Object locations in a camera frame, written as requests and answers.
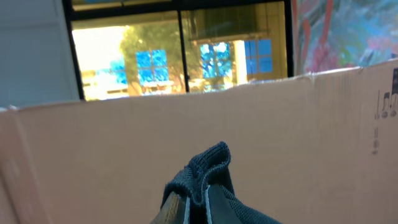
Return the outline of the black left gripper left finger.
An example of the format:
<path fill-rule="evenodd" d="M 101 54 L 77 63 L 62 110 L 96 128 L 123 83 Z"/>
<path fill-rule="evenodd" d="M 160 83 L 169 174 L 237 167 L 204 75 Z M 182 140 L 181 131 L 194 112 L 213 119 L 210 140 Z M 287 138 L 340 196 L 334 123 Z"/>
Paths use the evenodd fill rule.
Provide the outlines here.
<path fill-rule="evenodd" d="M 185 224 L 187 222 L 186 216 L 186 196 L 171 192 L 150 224 Z"/>

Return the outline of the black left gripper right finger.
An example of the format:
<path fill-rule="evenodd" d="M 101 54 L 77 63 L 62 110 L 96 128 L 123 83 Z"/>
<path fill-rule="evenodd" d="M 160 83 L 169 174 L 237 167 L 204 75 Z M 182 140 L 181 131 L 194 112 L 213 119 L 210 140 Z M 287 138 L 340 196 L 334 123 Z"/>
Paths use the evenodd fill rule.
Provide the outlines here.
<path fill-rule="evenodd" d="M 223 186 L 210 185 L 205 191 L 206 220 L 211 224 L 279 224 L 277 220 L 245 206 Z"/>

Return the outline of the black t-shirt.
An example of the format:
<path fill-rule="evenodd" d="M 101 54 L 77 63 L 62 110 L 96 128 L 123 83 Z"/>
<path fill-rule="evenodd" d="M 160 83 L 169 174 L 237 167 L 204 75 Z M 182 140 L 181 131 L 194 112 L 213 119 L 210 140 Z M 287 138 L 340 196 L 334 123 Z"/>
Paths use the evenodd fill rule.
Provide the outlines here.
<path fill-rule="evenodd" d="M 190 220 L 193 223 L 208 223 L 205 193 L 209 185 L 219 184 L 234 193 L 229 172 L 231 154 L 228 145 L 221 141 L 204 152 L 195 155 L 165 186 L 162 204 L 175 192 L 190 199 Z"/>

